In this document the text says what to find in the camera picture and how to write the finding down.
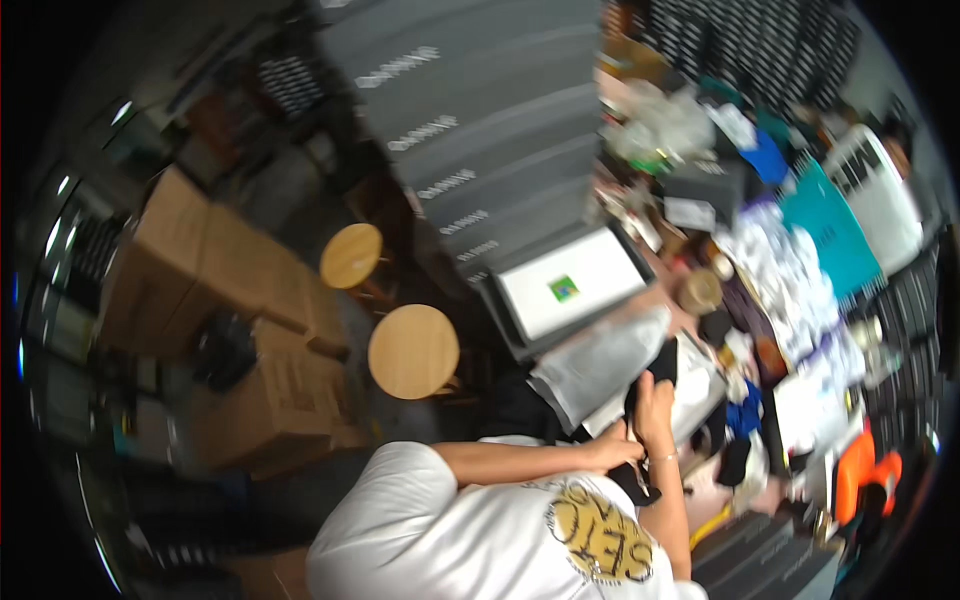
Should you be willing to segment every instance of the orange object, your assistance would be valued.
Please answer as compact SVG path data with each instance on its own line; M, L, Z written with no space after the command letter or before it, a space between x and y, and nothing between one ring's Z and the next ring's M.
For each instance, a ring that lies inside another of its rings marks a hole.
M894 510L893 489L900 482L903 460L897 452L890 452L878 464L875 452L874 436L867 431L840 458L837 465L836 502L833 506L833 515L840 525L846 525L856 515L860 488L867 484L878 483L888 490L887 503L883 507L884 516ZM893 488L888 485L891 478Z

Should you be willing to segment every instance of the folded clothes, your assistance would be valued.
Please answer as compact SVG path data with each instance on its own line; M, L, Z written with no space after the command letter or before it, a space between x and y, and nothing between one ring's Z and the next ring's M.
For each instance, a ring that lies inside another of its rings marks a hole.
M813 240L802 228L788 232L775 203L751 205L733 230L718 231L713 241L750 280L790 363L807 356L839 323L832 283L820 269Z

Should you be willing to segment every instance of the cardboard box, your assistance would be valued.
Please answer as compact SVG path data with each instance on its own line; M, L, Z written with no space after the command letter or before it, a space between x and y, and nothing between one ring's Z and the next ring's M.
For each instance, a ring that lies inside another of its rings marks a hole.
M670 65L653 48L626 36L604 40L600 68L621 82L642 79L660 86Z
M258 353L275 351L298 351L304 350L306 344L303 336L296 331L291 331L286 327L274 323L273 320L266 317L258 317L251 326L253 339L256 342L256 351Z
M166 325L200 270L210 206L176 167L157 179L140 218L122 233L108 268L99 343L166 357Z
M292 252L270 241L271 284L267 289L263 314L271 321L300 334L310 326L306 266Z
M291 457L336 447L334 437L357 425L340 363L303 347L284 349L291 342L276 329L265 340L264 329L279 325L263 320L258 327L253 371L224 395L196 388L194 447L211 468L276 474L298 466Z
M311 350L343 359L349 352L340 308L334 290L326 287L320 275L306 265L301 265L300 275L307 304L306 345Z
M190 350L197 331L218 308L245 320L263 311L274 283L275 244L229 208L210 207L197 280L163 332L176 354Z
M249 600L312 600L306 584L309 546L268 556L232 559L227 570L243 582Z

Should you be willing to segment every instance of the blue cloth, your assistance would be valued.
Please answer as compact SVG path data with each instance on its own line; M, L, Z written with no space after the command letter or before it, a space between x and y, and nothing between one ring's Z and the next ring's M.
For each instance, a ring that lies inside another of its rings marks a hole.
M780 148L764 130L756 130L756 149L741 150L740 155L754 167L760 180L768 185L780 185L786 179L789 167L780 154Z
M743 404L727 403L727 426L733 432L735 440L745 440L750 432L760 428L760 389L750 381L747 383L747 397Z

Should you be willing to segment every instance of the bottle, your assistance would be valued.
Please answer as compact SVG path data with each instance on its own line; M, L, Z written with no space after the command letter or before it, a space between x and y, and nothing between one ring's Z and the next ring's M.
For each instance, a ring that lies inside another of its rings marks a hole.
M875 389L880 383L900 368L900 353L887 347L886 344L877 344L863 353L867 363L867 374L863 377L863 385L868 390Z

